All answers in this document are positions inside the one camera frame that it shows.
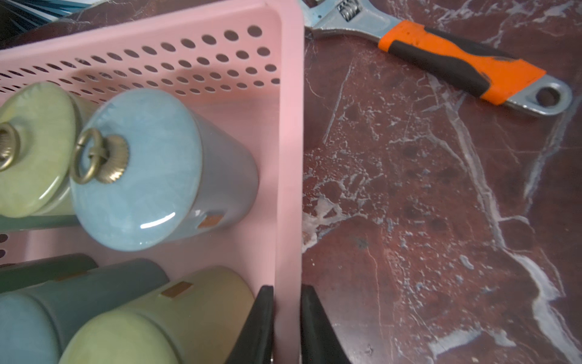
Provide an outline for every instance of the brass knob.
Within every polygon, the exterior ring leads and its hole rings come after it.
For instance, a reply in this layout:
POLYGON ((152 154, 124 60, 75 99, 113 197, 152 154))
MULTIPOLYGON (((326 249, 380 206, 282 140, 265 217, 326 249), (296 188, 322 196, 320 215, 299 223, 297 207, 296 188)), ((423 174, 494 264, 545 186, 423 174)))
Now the brass knob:
POLYGON ((7 122, 0 123, 0 172, 6 171, 18 158, 20 136, 7 122))
POLYGON ((69 175, 79 185, 84 185, 93 178, 101 183, 117 181, 127 168, 129 148, 124 138, 119 135, 108 135, 103 138, 96 128, 85 130, 80 136, 73 151, 69 175), (79 163, 87 143, 93 139, 89 149, 91 164, 84 175, 79 172, 79 163))

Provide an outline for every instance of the red marble surface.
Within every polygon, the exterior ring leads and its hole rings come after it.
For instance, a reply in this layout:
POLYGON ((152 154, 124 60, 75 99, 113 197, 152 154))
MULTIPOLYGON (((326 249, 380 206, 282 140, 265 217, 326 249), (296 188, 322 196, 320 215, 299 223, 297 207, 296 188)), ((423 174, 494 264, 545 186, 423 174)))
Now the red marble surface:
MULTIPOLYGON (((2 44, 203 1, 116 0, 2 44)), ((375 0, 571 85, 494 107, 339 36, 306 40, 303 281, 358 363, 582 363, 582 3, 375 0)))

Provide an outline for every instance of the wrench hanging hole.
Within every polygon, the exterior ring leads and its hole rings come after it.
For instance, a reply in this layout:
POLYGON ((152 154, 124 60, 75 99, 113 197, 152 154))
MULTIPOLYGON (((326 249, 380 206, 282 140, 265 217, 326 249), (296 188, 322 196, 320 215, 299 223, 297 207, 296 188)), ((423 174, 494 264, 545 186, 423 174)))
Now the wrench hanging hole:
POLYGON ((535 99, 543 107, 552 107, 560 102, 560 94, 551 87, 544 87, 535 94, 535 99))

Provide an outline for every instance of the green ceramic jar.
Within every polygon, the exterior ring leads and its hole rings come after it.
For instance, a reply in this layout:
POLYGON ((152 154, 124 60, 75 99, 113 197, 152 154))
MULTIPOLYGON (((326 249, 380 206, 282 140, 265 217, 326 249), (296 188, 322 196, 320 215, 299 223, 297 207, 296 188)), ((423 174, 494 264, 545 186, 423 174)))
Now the green ceramic jar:
POLYGON ((232 270, 199 271, 95 317, 59 364, 223 364, 253 301, 232 270))
POLYGON ((70 155, 97 107, 50 82, 27 86, 0 107, 0 215, 74 215, 70 155))

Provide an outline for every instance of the metal ring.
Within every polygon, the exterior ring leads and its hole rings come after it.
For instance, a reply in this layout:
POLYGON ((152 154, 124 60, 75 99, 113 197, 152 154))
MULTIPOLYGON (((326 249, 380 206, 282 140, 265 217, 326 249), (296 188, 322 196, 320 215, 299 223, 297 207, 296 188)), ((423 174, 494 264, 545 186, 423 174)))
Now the metal ring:
POLYGON ((7 170, 18 158, 20 136, 7 122, 0 123, 0 172, 7 170))
POLYGON ((94 146, 91 148, 92 151, 103 150, 103 137, 101 133, 96 128, 90 128, 85 130, 77 140, 77 144, 74 147, 73 158, 71 158, 71 165, 69 168, 69 176, 73 181, 77 182, 79 185, 84 185, 85 183, 92 180, 99 171, 99 167, 106 159, 102 153, 90 153, 91 164, 85 175, 81 176, 79 173, 79 163, 81 161, 81 156, 83 155, 83 150, 85 149, 89 140, 93 139, 94 146))

